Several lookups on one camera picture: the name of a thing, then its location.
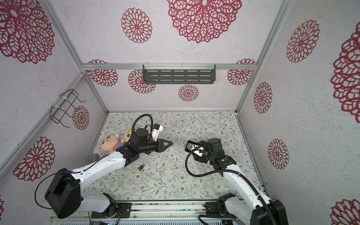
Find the green wired earphones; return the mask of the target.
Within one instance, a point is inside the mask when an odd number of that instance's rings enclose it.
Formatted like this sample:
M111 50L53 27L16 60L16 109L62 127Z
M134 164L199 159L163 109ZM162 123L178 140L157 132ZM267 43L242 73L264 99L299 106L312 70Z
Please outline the green wired earphones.
M173 184L171 178L171 160L168 156L147 155L120 170L120 178L127 186L137 189L170 188Z

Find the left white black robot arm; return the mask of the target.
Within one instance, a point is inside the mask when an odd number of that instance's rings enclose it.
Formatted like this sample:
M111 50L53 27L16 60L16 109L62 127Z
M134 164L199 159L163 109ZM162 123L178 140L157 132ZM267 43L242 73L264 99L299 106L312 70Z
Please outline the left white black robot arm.
M172 141L165 139L153 140L147 129L139 128L127 142L116 143L113 152L98 161L72 171L59 170L45 193L45 199L59 219L76 212L97 212L113 217L118 206L110 194L86 194L83 190L106 174L138 160L140 154L161 153L172 145Z

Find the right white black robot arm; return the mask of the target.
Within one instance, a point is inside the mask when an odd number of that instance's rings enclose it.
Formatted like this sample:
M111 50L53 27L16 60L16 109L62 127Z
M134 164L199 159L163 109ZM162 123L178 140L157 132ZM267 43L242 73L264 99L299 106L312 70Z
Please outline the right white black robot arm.
M210 163L213 171L194 174L189 167L185 169L193 177L201 178L219 173L240 194L228 193L220 196L216 202L206 202L206 214L198 220L205 224L205 218L239 220L243 225L287 225L288 218L284 205L279 200L272 200L243 174L236 161L226 155L221 140L212 138L199 143L188 141L185 147L187 158L193 156L201 163Z

